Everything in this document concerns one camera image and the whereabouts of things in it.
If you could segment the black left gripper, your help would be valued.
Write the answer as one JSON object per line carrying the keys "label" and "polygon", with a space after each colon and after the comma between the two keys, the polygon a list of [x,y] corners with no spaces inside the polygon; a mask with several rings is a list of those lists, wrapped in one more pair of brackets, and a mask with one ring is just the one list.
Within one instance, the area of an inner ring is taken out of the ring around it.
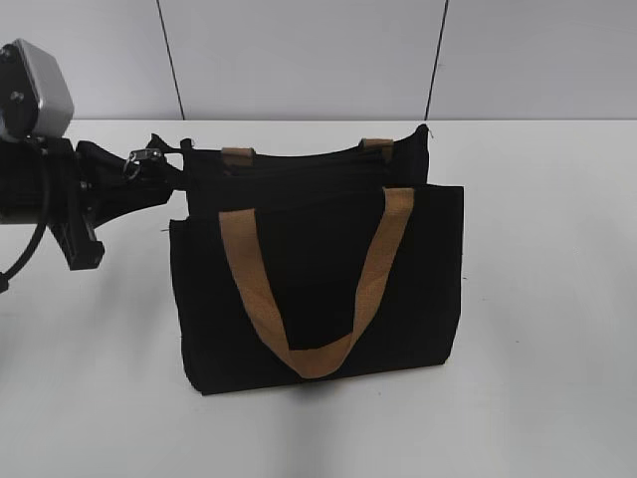
{"label": "black left gripper", "polygon": [[79,141],[76,151],[66,138],[1,142],[1,223],[35,226],[11,271],[26,266],[47,231],[70,270],[95,269],[105,253],[98,227],[169,198],[170,186],[153,164],[128,162],[90,141]]}

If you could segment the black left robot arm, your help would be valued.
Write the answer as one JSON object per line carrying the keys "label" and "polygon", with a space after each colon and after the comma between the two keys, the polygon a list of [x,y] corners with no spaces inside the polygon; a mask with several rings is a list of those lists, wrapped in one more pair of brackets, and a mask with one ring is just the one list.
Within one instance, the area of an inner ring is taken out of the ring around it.
{"label": "black left robot arm", "polygon": [[156,148],[120,158],[97,144],[66,138],[1,143],[1,223],[36,229],[11,278],[31,259],[45,231],[69,269],[91,270],[105,254],[96,230],[123,215],[168,201],[176,170]]}

